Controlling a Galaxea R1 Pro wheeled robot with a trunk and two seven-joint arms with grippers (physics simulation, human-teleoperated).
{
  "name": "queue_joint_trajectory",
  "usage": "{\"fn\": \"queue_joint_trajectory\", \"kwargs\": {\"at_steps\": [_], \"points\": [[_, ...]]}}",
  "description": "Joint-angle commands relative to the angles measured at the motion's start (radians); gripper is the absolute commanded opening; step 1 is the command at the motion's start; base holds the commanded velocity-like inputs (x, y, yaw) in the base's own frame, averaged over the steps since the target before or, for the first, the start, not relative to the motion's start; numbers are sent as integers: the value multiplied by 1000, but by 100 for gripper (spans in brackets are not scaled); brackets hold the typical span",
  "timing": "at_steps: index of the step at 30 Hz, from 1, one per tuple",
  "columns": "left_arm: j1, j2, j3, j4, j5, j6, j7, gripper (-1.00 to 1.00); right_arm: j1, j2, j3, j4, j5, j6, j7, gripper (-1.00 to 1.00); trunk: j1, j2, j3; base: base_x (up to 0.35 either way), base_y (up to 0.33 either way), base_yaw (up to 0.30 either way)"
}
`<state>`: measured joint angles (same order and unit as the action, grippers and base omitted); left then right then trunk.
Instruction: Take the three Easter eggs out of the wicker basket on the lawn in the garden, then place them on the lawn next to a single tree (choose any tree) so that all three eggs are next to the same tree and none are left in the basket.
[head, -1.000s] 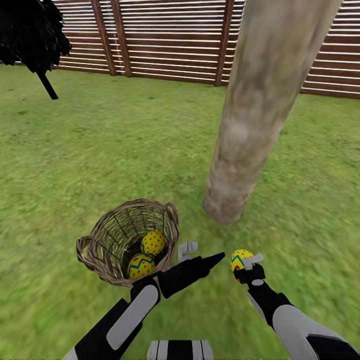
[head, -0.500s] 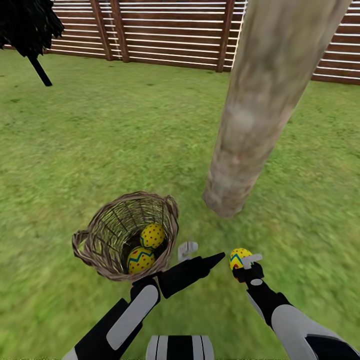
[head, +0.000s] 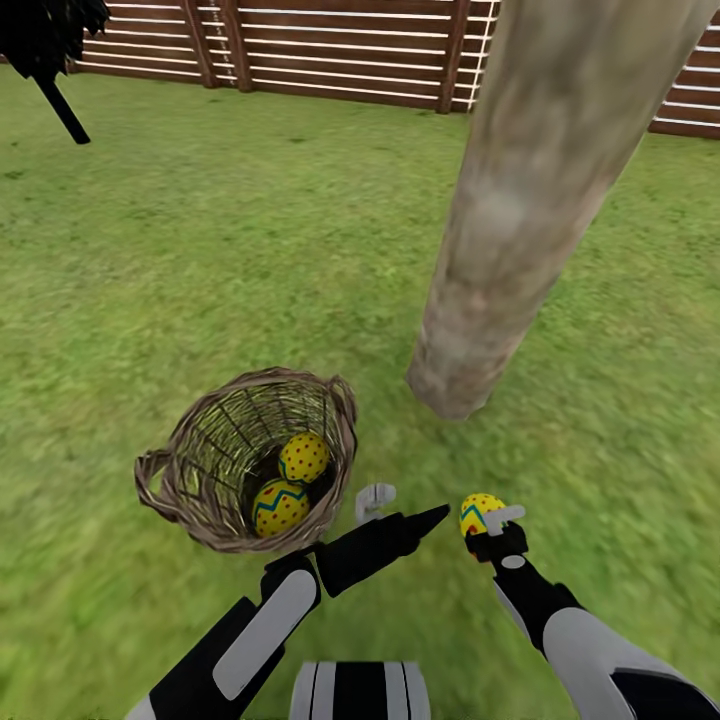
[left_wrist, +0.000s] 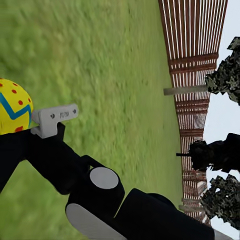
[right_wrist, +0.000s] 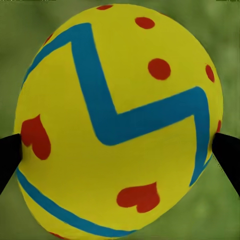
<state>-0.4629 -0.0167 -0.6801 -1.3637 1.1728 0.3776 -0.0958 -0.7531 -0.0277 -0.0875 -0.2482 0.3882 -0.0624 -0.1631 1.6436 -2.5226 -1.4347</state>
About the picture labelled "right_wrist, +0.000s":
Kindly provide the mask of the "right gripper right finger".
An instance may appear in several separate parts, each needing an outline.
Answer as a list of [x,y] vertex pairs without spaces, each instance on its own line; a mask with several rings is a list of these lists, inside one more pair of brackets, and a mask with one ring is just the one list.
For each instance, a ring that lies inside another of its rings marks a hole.
[[240,196],[240,139],[216,133],[212,152]]

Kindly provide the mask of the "easter egg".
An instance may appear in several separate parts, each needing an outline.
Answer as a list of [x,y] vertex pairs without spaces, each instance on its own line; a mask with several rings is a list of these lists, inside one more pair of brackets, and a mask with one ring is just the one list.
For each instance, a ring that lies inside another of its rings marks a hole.
[[115,240],[195,184],[223,119],[216,68],[181,24],[133,4],[71,17],[19,93],[16,176],[38,223],[63,240]]

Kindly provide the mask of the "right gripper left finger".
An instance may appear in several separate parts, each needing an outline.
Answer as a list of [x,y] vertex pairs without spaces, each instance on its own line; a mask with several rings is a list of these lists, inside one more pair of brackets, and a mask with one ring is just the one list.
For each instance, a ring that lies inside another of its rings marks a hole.
[[19,133],[0,139],[0,195],[20,162]]

